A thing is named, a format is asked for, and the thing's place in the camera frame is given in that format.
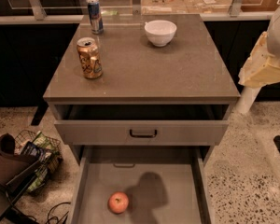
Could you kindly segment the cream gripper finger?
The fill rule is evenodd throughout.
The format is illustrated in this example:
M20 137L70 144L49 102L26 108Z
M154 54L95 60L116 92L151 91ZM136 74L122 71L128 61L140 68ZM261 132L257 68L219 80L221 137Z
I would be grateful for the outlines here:
M280 82L280 58L267 50L267 33L263 32L239 72L239 84L261 88Z

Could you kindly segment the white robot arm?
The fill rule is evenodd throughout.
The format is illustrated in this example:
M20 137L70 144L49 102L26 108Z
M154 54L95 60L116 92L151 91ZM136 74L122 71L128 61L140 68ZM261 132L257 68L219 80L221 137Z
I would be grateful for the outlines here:
M239 84L261 88L280 82L280 6L241 68Z

